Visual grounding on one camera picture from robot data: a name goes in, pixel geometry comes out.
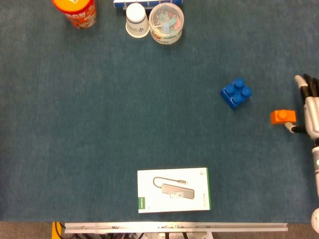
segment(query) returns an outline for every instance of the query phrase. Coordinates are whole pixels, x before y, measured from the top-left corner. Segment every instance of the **gray floor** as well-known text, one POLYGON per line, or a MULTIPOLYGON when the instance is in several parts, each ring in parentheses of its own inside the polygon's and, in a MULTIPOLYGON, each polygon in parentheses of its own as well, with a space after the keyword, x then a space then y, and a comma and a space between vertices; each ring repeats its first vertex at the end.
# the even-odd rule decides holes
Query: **gray floor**
MULTIPOLYGON (((51 228, 51 223, 0 222, 0 239, 50 239, 51 228)), ((288 228, 284 233, 214 233, 213 236, 214 239, 319 239, 310 224, 290 224, 288 228)))

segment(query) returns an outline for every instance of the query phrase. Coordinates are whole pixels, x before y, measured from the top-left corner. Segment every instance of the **container lid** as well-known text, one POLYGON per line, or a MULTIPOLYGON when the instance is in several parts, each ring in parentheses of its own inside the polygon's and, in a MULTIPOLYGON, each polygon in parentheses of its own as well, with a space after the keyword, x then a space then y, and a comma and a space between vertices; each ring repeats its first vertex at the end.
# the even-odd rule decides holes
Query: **container lid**
POLYGON ((144 20, 146 16, 144 7, 139 3, 133 3, 126 9, 126 17, 133 23, 138 23, 144 20))
POLYGON ((53 4, 64 13, 76 13, 84 9, 92 0, 52 0, 53 4))
POLYGON ((150 26, 159 35, 175 35, 183 29, 184 14, 172 3, 161 3, 150 13, 150 26))

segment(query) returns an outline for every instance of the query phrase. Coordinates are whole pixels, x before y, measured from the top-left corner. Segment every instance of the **orange can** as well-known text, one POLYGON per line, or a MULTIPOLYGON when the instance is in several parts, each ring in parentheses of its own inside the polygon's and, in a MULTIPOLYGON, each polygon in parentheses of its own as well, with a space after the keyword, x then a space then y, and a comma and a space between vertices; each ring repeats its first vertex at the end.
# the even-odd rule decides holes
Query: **orange can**
POLYGON ((52 0, 77 28, 88 28, 96 21, 95 0, 52 0))

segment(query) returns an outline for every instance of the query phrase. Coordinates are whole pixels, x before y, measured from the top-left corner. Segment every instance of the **white box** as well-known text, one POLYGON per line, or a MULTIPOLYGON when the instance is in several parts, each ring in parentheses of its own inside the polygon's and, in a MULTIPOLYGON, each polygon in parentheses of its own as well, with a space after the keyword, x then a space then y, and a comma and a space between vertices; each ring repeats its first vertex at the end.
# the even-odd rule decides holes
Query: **white box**
POLYGON ((208 168, 138 171, 139 213, 210 210, 208 168))

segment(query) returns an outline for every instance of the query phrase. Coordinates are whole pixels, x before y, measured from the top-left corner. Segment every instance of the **blue toy block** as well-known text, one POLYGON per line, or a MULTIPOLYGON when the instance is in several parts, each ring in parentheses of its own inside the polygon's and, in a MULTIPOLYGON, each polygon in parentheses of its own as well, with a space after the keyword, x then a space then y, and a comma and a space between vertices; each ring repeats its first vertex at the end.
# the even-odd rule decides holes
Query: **blue toy block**
POLYGON ((252 95, 251 89, 245 85, 242 78, 237 78, 220 91, 220 95, 234 110, 252 95))

